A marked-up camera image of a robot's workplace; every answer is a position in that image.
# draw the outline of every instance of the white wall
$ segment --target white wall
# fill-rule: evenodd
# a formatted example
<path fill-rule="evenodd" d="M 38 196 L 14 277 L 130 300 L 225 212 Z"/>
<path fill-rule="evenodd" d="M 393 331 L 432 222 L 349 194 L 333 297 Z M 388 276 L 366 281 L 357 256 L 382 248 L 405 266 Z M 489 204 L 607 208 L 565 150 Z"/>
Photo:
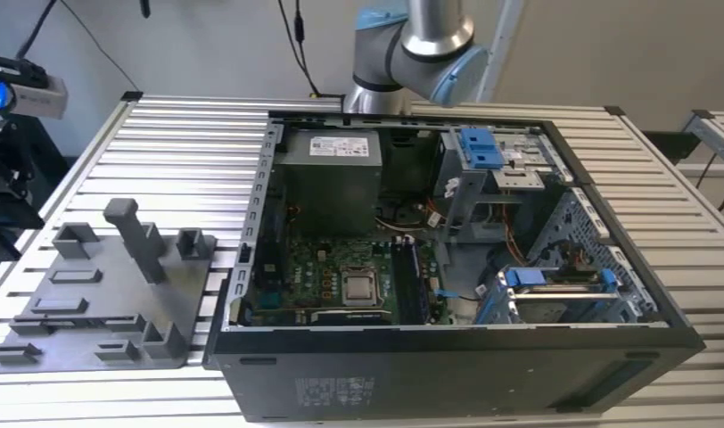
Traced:
<path fill-rule="evenodd" d="M 493 101 L 616 104 L 651 130 L 724 111 L 724 0 L 526 0 Z"/>
<path fill-rule="evenodd" d="M 67 0 L 105 50 L 138 83 L 161 95 L 302 98 L 310 93 L 293 59 L 274 0 L 153 0 L 145 20 L 138 0 Z M 357 9 L 377 0 L 304 0 L 306 55 L 321 91 L 352 82 Z M 47 0 L 0 0 L 0 54 L 13 56 Z M 292 0 L 285 0 L 293 22 Z M 466 1 L 477 42 L 490 45 L 500 0 Z M 29 53 L 66 79 L 63 120 L 45 119 L 66 155 L 90 142 L 121 94 L 131 89 L 82 27 L 57 3 Z"/>

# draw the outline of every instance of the metal case frame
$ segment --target metal case frame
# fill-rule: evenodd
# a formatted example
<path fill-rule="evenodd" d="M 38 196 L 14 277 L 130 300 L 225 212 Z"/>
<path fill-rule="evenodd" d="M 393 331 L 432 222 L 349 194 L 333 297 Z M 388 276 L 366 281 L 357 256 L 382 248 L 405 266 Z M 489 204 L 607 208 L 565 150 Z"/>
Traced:
<path fill-rule="evenodd" d="M 404 119 L 286 111 L 273 112 L 270 117 L 241 251 L 219 292 L 206 352 L 215 360 L 207 362 L 225 373 L 249 421 L 599 413 L 705 348 L 552 121 L 430 116 Z M 398 126 L 412 128 L 504 124 L 544 129 L 574 175 L 573 185 L 581 188 L 613 243 L 624 250 L 668 328 L 493 325 L 454 330 L 396 326 L 324 331 L 249 327 L 238 331 L 239 327 L 230 325 L 227 320 L 239 316 L 239 297 L 248 290 L 261 204 L 284 124 L 312 125 L 314 121 L 324 126 L 368 124 L 370 128 L 394 120 Z M 361 391 L 360 405 L 342 406 L 326 399 L 345 391 L 350 383 Z"/>

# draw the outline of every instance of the metal rail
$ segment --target metal rail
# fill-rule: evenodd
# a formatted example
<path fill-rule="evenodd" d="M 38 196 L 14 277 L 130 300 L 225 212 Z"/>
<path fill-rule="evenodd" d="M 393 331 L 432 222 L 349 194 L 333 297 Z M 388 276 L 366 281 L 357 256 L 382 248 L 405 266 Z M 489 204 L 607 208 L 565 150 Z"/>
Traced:
<path fill-rule="evenodd" d="M 162 233 L 197 226 L 219 239 L 189 365 L 177 370 L 0 375 L 0 422 L 81 428 L 101 422 L 246 425 L 225 379 L 201 367 L 199 349 L 219 282 L 235 261 L 268 111 L 338 108 L 337 101 L 326 100 L 161 96 L 119 105 L 43 209 L 46 228 L 26 233 L 18 242 L 25 257 L 0 266 L 0 341 L 6 321 L 25 308 L 55 257 L 50 244 L 55 228 L 65 221 L 87 221 L 97 233 L 114 234 L 102 208 L 113 197 L 131 196 L 141 206 L 139 219 L 155 221 Z M 536 105 L 469 104 L 445 110 L 416 103 L 413 112 L 554 122 L 708 350 L 601 417 L 545 418 L 528 425 L 466 418 L 354 422 L 354 426 L 724 428 L 724 218 L 629 120 L 601 108 Z"/>

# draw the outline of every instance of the orange wire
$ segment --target orange wire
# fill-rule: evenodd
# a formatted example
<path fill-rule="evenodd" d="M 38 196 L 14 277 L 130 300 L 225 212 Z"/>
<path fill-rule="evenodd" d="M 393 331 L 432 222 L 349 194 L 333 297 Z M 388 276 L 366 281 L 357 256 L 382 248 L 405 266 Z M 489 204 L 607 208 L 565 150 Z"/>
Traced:
<path fill-rule="evenodd" d="M 502 204 L 502 217 L 505 219 L 505 244 L 508 245 L 508 251 L 510 256 L 516 259 L 521 266 L 526 266 L 526 263 L 522 261 L 521 250 L 518 249 L 518 244 L 516 243 L 516 238 L 510 231 L 510 224 L 508 221 L 508 205 Z"/>

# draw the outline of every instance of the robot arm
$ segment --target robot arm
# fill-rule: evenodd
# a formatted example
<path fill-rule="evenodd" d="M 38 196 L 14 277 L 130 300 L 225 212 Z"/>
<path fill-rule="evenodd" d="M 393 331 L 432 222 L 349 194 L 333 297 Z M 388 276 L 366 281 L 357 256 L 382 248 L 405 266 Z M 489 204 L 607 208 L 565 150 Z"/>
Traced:
<path fill-rule="evenodd" d="M 458 0 L 410 0 L 357 16 L 354 87 L 345 111 L 408 112 L 406 91 L 445 107 L 468 98 L 488 67 Z"/>

